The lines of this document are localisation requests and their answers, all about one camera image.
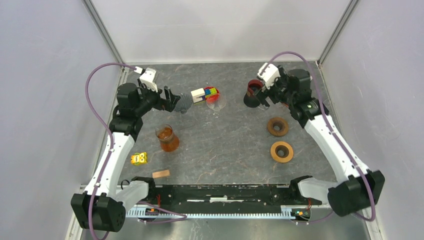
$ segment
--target gray marble tabletop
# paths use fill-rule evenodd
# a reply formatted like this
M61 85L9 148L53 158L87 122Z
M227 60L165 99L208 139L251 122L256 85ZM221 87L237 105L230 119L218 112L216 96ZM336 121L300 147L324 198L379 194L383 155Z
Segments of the gray marble tabletop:
M289 183L291 179L312 175L334 181L334 172L315 141L292 119L282 104L267 110L244 105L248 81L256 77L261 62L162 64L150 66L157 70L156 84L171 88L174 94L190 93L207 86L216 87L225 95L227 104L218 114L205 103L192 106L186 114L152 110L143 116L144 125L124 164L119 182L135 176L151 177L153 172L169 170L170 176L156 178L156 184L241 184ZM305 68L302 62L281 62L286 70ZM324 104L332 109L318 68L319 88ZM130 73L127 82L136 83ZM267 122L273 117L288 121L285 136L272 136ZM172 126L180 140L177 150L164 152L155 135L155 127ZM294 157L279 163L270 155L271 145L289 143ZM132 165L134 153L147 152L148 163Z

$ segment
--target white wall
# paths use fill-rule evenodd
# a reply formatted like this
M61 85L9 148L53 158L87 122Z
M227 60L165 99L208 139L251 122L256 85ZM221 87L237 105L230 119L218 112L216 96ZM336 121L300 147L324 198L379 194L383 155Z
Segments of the white wall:
M316 60L349 0L92 0L128 63ZM296 60L285 55L281 60Z
M423 23L423 1L360 1L323 64L344 137L386 178L388 240L424 235Z
M0 239L64 239L104 130L87 106L90 71L114 59L83 3L0 3ZM119 68L95 76L107 117Z

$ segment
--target metal corner post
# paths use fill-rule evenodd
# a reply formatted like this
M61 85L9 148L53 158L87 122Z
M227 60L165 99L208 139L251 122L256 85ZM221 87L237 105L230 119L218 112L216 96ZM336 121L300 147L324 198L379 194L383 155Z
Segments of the metal corner post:
M327 42L327 45L325 45L324 50L322 51L321 55L319 56L319 59L317 61L318 65L320 66L323 64L323 62L326 60L327 56L330 53L330 50L333 48L334 44L336 43L337 39L339 38L340 33L345 28L346 23L348 22L349 18L351 17L353 11L355 10L356 6L358 5L358 2L360 0L350 0L349 4L346 7L346 10L344 10L343 15L341 16L340 20L337 23L337 26L335 27L330 39Z
M112 55L115 58L115 61L117 63L123 64L124 60L122 59L120 53L118 52L118 49L114 44L114 41L112 41L112 38L109 35L109 32L105 27L105 24L103 23L102 19L100 18L99 13L97 12L92 0L82 0L82 2L84 3L85 8L87 8L88 13L90 14L91 18L93 19L93 22L96 25L98 31L100 32L101 37L104 39L104 42L107 44L107 47L112 52Z

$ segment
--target brown glass jar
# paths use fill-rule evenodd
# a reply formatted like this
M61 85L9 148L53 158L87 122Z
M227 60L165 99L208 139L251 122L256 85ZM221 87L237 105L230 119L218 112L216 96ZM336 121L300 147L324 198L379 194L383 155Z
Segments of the brown glass jar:
M180 145L180 140L168 124L162 124L156 127L156 137L159 139L160 147L165 152L172 152Z

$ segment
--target wooden ring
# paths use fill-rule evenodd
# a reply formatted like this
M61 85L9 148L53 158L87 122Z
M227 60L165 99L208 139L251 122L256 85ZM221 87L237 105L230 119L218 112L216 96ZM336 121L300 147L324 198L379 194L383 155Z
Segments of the wooden ring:
M268 121L266 128L271 135L281 137L289 132L289 123L284 118L273 117Z
M287 163L294 155L292 146L285 141L277 141L271 146L271 157L279 163Z

